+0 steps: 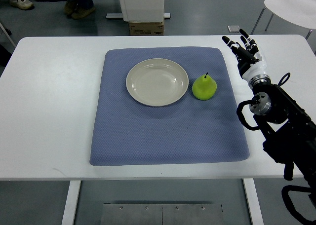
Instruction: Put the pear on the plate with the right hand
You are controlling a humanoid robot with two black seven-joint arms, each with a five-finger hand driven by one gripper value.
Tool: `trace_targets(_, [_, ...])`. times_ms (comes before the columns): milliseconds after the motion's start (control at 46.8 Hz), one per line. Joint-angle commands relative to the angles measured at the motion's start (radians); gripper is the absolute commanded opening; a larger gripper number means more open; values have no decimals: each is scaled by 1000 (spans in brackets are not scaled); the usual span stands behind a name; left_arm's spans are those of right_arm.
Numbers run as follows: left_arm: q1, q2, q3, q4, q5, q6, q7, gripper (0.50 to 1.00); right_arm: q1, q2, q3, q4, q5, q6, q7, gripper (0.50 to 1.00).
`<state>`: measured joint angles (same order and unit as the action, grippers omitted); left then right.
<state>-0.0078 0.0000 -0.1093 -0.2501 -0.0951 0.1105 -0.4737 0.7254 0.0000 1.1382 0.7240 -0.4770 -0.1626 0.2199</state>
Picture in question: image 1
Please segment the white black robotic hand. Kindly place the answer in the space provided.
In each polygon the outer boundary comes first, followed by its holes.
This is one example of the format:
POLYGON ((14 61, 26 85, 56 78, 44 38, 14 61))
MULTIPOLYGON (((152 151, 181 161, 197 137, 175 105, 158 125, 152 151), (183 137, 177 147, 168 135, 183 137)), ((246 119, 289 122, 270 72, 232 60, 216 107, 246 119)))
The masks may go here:
POLYGON ((239 32, 243 45, 234 42, 227 36, 222 36, 222 40, 236 57, 240 77, 250 84, 256 76, 267 75, 267 63, 256 41, 243 29, 240 29, 239 32))

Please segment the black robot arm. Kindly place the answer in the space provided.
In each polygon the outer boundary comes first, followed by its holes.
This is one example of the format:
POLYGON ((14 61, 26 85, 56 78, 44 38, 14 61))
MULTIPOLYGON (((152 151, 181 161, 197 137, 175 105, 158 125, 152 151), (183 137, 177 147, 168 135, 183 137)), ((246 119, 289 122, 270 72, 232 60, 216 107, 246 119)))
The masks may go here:
POLYGON ((304 218, 291 201, 291 191, 308 193, 316 202, 316 125, 295 100, 283 89, 289 79, 285 74, 278 84, 272 84, 267 75, 253 77, 249 84, 253 98, 239 103, 237 116, 242 125, 251 130, 260 130, 265 137, 263 150, 276 162, 284 164, 284 179, 293 179, 294 167, 303 174, 308 187, 285 186, 282 199, 289 213, 303 225, 315 221, 304 218))

